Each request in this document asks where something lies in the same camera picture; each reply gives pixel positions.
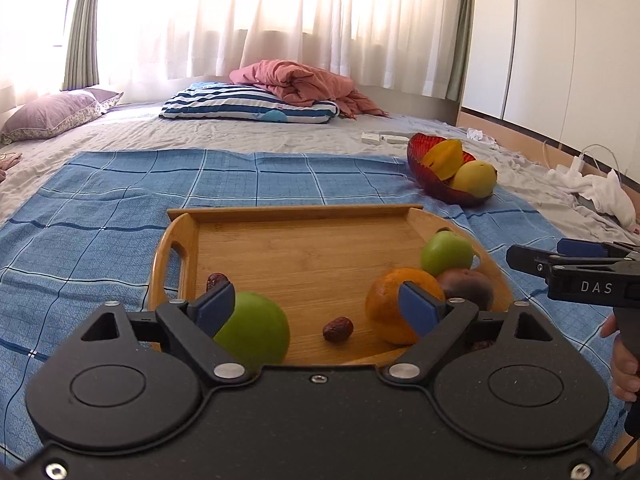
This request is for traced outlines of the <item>person's right hand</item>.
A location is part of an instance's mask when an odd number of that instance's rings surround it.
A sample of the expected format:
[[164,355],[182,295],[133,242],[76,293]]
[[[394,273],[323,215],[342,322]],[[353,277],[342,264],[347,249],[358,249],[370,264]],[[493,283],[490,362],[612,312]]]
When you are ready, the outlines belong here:
[[638,375],[639,362],[624,346],[620,329],[614,314],[603,323],[600,337],[615,336],[611,358],[612,393],[616,398],[634,403],[639,393],[640,380]]

